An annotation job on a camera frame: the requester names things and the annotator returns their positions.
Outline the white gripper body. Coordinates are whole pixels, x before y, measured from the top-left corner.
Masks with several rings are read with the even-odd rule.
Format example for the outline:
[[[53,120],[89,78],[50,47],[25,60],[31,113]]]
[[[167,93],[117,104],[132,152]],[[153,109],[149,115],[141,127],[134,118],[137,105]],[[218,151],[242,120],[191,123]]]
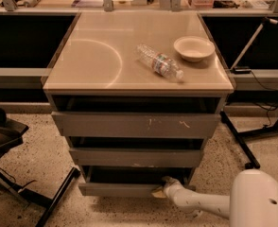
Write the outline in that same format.
[[[177,207],[188,207],[188,198],[190,197],[190,191],[184,188],[177,179],[167,179],[163,192],[165,196]]]

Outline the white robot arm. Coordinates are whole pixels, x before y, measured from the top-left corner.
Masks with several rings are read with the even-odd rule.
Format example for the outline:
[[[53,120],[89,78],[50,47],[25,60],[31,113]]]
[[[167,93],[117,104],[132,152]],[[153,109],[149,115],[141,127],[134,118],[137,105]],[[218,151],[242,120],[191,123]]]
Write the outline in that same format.
[[[230,227],[278,227],[278,182],[261,170],[240,172],[229,196],[198,193],[172,177],[164,182],[152,196],[168,198],[185,213],[205,211],[227,218]]]

